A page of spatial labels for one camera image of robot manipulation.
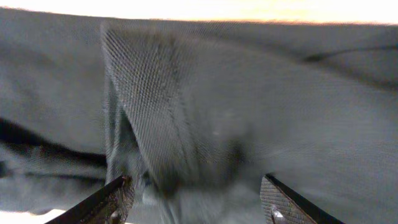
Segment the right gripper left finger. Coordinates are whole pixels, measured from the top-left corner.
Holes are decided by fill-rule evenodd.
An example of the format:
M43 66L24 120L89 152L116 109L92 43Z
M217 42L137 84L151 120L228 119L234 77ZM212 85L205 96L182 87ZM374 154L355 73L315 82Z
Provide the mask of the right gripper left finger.
M132 179L120 176L46 224L125 223L134 197Z

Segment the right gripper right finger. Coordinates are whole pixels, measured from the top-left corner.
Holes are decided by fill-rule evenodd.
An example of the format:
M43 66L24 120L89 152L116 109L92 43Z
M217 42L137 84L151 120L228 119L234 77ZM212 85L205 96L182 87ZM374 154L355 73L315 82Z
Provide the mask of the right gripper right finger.
M343 224L270 174L262 178L260 199L267 224Z

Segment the black polo shirt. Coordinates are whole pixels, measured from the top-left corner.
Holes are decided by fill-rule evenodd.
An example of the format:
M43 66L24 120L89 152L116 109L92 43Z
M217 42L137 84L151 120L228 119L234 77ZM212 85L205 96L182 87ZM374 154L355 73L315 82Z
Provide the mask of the black polo shirt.
M264 175L397 222L397 28L1 10L1 210L120 175L133 223L264 223Z

